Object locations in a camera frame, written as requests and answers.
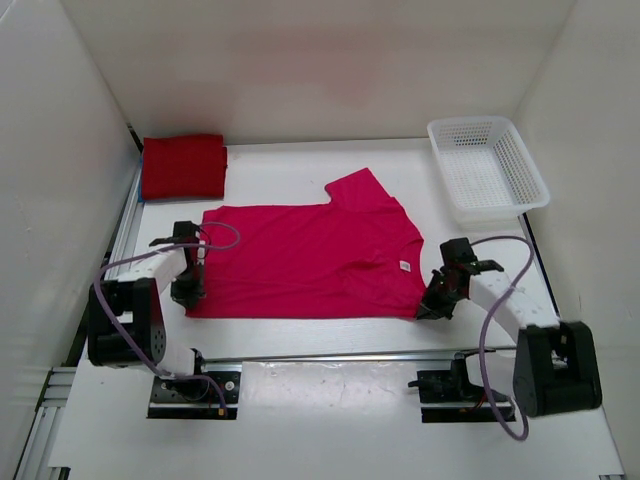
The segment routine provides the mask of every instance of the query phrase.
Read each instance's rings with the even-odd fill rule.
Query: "cable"
[[[224,245],[224,246],[204,244],[204,245],[199,245],[198,248],[204,248],[205,250],[228,250],[230,248],[235,247],[240,242],[240,232],[238,232],[238,230],[235,227],[232,227],[231,225],[227,225],[226,223],[219,223],[219,222],[211,222],[211,223],[215,223],[219,226],[224,226],[229,230],[231,230],[232,232],[234,232],[236,234],[235,241],[229,245]],[[109,318],[109,320],[111,321],[115,329],[122,336],[122,338],[124,338],[125,342],[127,342],[127,345],[129,345],[129,348],[131,348],[131,350],[137,355],[140,361],[144,365],[146,365],[147,368],[149,368],[149,370],[151,370],[151,372],[154,375],[158,377],[170,376],[172,378],[175,378],[176,380],[202,380],[209,383],[213,387],[215,392],[218,394],[218,397],[220,400],[220,409],[223,410],[223,416],[226,417],[227,404],[224,400],[224,393],[222,392],[222,389],[220,388],[220,386],[211,377],[208,377],[206,375],[172,375],[170,372],[165,372],[163,370],[160,370],[156,365],[153,364],[151,360],[149,360],[149,358],[144,354],[142,349],[136,344],[135,340],[131,338],[131,335],[129,335],[129,333],[125,330],[122,324],[118,321],[118,317],[116,317],[116,315],[113,313],[113,310],[111,310],[111,307],[109,306],[109,303],[107,302],[107,299],[104,296],[104,292],[102,291],[102,288],[100,286],[100,280],[102,276],[105,274],[105,272],[107,272],[107,270],[110,270],[114,267],[118,267],[120,265],[126,265],[132,262],[137,262],[139,260],[144,260],[154,255],[158,255],[164,252],[169,252],[171,250],[178,250],[181,248],[193,248],[193,247],[194,247],[193,243],[177,243],[174,245],[167,245],[164,247],[160,247],[157,250],[152,250],[151,252],[143,253],[141,255],[136,255],[131,258],[125,258],[125,259],[107,264],[102,268],[100,268],[100,270],[98,270],[97,275],[93,279],[93,288],[95,290],[96,298],[98,299],[100,306],[104,310],[105,314],[107,315],[107,317]]]
[[[505,418],[502,416],[502,413],[498,409],[498,405],[496,404],[496,399],[493,396],[493,391],[491,390],[491,385],[489,384],[489,374],[487,373],[487,358],[485,352],[485,344],[487,341],[487,332],[489,331],[489,325],[491,324],[491,320],[493,316],[498,311],[498,308],[511,296],[513,291],[515,290],[518,282],[522,279],[527,270],[533,264],[533,259],[535,256],[533,246],[526,241],[524,238],[516,237],[515,235],[497,235],[495,237],[483,238],[482,240],[475,241],[471,244],[471,246],[479,245],[481,243],[490,242],[493,240],[517,240],[519,242],[524,243],[529,247],[529,258],[527,259],[527,263],[525,263],[522,270],[516,275],[513,279],[507,291],[502,294],[498,300],[491,306],[491,308],[487,311],[487,316],[484,318],[484,322],[482,323],[482,329],[480,330],[480,344],[479,344],[479,352],[478,352],[478,360],[480,361],[480,375],[482,377],[482,385],[484,387],[484,392],[487,395],[487,400],[489,401],[489,406],[491,407],[491,411],[493,412],[496,420],[500,423],[505,432],[509,434],[511,438],[517,440],[519,442],[524,442],[529,436],[529,420],[527,416],[522,413],[520,406],[518,406],[515,399],[513,399],[513,405],[517,407],[518,412],[520,413],[520,417],[522,418],[522,433],[515,433]]]
[[[238,231],[238,229],[236,227],[233,227],[233,226],[231,226],[231,225],[229,225],[227,223],[224,223],[224,222],[204,222],[204,223],[201,223],[199,225],[200,231],[203,231],[202,227],[208,227],[210,225],[216,226],[216,227],[224,227],[224,228],[226,228],[228,230],[231,230],[233,232],[233,234],[236,236],[236,239],[233,242],[231,242],[229,245],[225,245],[224,246],[224,250],[228,250],[230,248],[233,248],[236,245],[238,245],[238,243],[240,243],[240,232]]]

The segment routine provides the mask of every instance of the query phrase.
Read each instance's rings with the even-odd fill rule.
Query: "white wall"
[[[513,115],[573,0],[63,0],[137,132],[425,136]]]
[[[0,18],[0,478],[66,357],[136,157],[62,7],[13,2]]]
[[[640,2],[578,0],[518,112],[551,190],[531,214],[561,313],[599,346],[607,417],[640,477]]]

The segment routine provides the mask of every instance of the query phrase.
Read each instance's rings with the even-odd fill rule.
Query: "folded red cloth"
[[[143,200],[224,196],[227,149],[222,135],[145,138]]]

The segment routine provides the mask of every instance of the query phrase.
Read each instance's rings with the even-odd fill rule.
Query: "red t-shirt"
[[[220,207],[203,223],[241,234],[205,260],[199,318],[414,318],[423,239],[369,169],[329,183],[323,205]],[[234,240],[206,226],[215,245]]]

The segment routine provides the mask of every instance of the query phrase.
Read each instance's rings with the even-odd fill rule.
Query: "white laundry basket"
[[[513,219],[549,203],[549,191],[510,120],[448,118],[427,129],[459,223]]]

